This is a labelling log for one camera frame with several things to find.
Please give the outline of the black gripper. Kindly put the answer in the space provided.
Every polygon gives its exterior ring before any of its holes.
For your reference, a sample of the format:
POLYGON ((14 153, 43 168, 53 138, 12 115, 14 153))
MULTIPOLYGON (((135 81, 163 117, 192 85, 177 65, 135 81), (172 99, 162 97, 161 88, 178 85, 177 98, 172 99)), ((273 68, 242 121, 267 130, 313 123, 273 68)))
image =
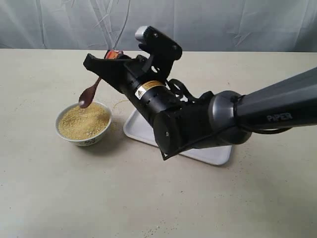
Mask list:
POLYGON ((115 50, 108 50, 104 59, 87 54, 83 66, 122 92, 149 124, 158 113, 181 108, 183 103, 157 80, 154 72, 142 70, 146 57, 136 56, 129 61, 123 55, 123 51, 115 50))

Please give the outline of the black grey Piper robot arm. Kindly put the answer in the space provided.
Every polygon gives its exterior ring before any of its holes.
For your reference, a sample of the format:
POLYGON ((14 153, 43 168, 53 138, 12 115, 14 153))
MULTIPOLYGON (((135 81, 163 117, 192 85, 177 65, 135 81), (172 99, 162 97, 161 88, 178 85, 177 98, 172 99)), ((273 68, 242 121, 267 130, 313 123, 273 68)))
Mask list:
POLYGON ((252 133, 277 134, 317 122, 317 70, 310 69, 248 95, 210 91, 194 97, 168 79, 180 53, 149 57, 88 54, 84 67, 124 94, 152 127, 162 157, 190 149, 237 145, 252 133))

